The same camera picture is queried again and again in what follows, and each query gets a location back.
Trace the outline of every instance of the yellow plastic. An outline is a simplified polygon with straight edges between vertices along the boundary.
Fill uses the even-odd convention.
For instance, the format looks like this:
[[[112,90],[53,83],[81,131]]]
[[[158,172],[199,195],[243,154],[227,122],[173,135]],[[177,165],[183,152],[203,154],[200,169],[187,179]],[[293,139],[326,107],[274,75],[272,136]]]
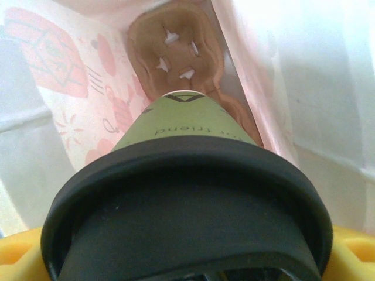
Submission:
[[[40,254],[41,230],[0,239],[1,281],[50,281]],[[375,281],[375,237],[334,227],[323,281]]]

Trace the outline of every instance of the black rubber lid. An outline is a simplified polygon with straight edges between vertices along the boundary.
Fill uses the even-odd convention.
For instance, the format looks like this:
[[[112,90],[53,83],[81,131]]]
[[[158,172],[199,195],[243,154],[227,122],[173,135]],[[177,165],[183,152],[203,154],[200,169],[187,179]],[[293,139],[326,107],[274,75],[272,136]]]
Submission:
[[[73,176],[42,231],[52,280],[175,280],[283,268],[320,280],[332,224],[311,182],[236,140],[177,136],[104,156]]]

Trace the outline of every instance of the black lid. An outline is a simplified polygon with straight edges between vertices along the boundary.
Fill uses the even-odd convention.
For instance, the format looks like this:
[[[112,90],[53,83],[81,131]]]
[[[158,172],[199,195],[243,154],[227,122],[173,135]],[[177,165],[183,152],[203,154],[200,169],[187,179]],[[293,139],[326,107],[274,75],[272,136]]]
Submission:
[[[41,244],[52,280],[173,280],[246,267],[319,280],[332,224],[311,182],[281,157],[176,136],[79,171],[52,203]]]

